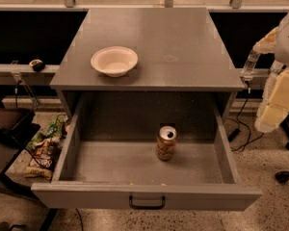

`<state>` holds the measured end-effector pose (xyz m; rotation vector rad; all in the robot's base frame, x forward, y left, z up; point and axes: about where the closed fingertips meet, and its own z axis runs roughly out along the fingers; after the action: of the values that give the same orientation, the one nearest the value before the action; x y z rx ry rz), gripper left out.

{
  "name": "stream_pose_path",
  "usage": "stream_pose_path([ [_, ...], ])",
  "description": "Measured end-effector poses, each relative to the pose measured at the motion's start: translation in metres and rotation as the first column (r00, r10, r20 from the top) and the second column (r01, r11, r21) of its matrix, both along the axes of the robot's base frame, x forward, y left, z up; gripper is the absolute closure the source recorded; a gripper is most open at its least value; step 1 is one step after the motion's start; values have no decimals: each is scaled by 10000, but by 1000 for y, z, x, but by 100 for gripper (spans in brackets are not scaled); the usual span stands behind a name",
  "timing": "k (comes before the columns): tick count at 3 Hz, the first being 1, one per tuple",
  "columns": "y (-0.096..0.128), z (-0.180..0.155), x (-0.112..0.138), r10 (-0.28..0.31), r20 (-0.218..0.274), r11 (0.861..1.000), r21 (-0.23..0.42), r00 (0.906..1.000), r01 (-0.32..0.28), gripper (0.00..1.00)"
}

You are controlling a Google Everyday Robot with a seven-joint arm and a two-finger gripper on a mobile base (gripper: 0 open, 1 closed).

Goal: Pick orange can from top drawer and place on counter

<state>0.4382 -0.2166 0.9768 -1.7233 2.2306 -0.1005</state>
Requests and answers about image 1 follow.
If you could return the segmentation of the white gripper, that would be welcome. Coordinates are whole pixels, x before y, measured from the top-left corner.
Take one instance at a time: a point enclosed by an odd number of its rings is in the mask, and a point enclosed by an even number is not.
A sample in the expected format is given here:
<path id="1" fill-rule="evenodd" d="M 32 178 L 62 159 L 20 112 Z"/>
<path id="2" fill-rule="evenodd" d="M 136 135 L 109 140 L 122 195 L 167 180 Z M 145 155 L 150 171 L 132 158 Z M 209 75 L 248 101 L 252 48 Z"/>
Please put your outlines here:
<path id="1" fill-rule="evenodd" d="M 271 30 L 252 47 L 252 50 L 261 54 L 273 53 L 275 51 L 276 31 L 277 28 Z M 276 84 L 270 95 L 269 104 L 260 103 L 254 122 L 258 132 L 273 132 L 289 114 L 289 68 L 276 77 Z"/>

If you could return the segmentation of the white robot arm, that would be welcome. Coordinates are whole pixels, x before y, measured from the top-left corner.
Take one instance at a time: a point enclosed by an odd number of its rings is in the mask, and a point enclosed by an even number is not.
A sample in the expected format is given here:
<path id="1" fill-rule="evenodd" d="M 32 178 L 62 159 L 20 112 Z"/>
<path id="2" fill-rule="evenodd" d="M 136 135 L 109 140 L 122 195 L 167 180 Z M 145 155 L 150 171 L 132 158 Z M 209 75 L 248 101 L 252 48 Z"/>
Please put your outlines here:
<path id="1" fill-rule="evenodd" d="M 254 123 L 259 132 L 271 133 L 289 114 L 289 13 L 252 49 L 275 55 Z"/>

